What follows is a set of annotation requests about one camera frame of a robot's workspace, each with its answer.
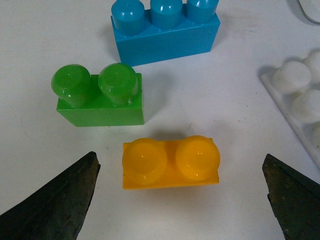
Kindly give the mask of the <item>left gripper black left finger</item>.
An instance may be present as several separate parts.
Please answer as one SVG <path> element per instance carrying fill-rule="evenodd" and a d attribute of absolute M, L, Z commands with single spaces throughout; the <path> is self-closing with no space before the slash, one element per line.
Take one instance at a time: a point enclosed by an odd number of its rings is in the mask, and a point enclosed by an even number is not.
<path fill-rule="evenodd" d="M 91 151 L 0 216 L 2 240 L 75 240 L 95 191 L 100 164 Z"/>

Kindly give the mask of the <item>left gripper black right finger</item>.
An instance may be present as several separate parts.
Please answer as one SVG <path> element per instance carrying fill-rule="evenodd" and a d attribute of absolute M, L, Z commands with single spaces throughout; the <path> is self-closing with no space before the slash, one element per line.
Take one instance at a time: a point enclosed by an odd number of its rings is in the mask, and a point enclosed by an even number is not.
<path fill-rule="evenodd" d="M 320 238 L 320 185 L 267 154 L 262 171 L 268 200 L 286 240 Z"/>

